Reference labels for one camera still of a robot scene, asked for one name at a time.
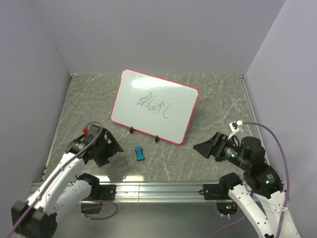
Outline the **blue whiteboard eraser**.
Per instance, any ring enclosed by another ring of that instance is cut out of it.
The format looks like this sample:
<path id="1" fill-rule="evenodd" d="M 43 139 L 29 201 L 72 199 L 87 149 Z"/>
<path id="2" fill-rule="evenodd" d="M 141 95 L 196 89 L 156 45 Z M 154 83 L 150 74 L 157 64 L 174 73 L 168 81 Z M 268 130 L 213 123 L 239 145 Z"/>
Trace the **blue whiteboard eraser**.
<path id="1" fill-rule="evenodd" d="M 143 161 L 145 159 L 142 146 L 135 147 L 135 152 L 136 152 L 136 160 L 137 161 Z"/>

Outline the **pink framed whiteboard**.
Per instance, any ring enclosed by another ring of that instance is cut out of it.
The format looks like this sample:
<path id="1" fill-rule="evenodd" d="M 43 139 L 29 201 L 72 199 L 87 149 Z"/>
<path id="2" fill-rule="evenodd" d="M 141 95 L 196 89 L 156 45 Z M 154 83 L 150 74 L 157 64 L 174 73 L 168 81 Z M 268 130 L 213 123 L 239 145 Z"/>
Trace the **pink framed whiteboard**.
<path id="1" fill-rule="evenodd" d="M 110 119 L 179 145 L 185 140 L 198 95 L 195 87 L 127 68 Z"/>

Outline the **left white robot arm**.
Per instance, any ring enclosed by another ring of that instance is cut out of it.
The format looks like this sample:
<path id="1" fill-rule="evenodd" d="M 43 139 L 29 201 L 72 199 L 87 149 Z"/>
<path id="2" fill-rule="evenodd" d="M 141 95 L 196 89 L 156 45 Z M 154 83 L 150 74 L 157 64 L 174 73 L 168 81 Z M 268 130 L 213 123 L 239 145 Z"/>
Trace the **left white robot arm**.
<path id="1" fill-rule="evenodd" d="M 11 234 L 51 238 L 62 217 L 81 201 L 115 205 L 116 185 L 101 185 L 98 177 L 77 173 L 90 160 L 102 167 L 123 151 L 112 133 L 102 126 L 84 128 L 84 133 L 68 144 L 57 167 L 42 185 L 26 201 L 14 203 Z"/>

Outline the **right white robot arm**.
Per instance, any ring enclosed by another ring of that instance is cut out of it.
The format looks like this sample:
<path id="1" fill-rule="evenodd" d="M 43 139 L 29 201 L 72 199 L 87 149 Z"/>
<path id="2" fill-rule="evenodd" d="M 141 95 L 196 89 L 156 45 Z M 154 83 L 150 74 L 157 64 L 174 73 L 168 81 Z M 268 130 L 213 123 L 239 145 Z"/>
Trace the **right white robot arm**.
<path id="1" fill-rule="evenodd" d="M 206 159 L 213 156 L 217 162 L 228 161 L 244 171 L 243 178 L 236 173 L 222 176 L 215 195 L 236 203 L 260 238 L 300 237 L 284 203 L 288 198 L 282 181 L 265 161 L 260 139 L 247 136 L 236 143 L 235 136 L 217 132 L 193 148 Z"/>

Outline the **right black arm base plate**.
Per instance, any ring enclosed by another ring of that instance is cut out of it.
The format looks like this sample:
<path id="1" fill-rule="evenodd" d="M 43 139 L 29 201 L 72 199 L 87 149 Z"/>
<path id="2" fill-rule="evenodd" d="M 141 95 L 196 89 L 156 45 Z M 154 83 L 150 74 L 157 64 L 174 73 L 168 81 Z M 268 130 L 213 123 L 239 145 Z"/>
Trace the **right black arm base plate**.
<path id="1" fill-rule="evenodd" d="M 211 183 L 203 184 L 203 188 L 199 190 L 199 195 L 204 197 L 204 200 L 228 200 L 230 197 L 222 192 L 220 185 Z"/>

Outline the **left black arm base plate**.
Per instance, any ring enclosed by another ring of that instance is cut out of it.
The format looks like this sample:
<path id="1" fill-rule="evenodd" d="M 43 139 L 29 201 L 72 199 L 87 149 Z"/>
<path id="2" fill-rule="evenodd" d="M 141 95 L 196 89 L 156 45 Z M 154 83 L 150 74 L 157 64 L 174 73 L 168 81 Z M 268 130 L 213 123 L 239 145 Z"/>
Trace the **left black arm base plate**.
<path id="1" fill-rule="evenodd" d="M 114 201 L 116 195 L 115 184 L 99 184 L 93 185 L 90 195 L 87 197 L 89 200 L 103 200 Z"/>

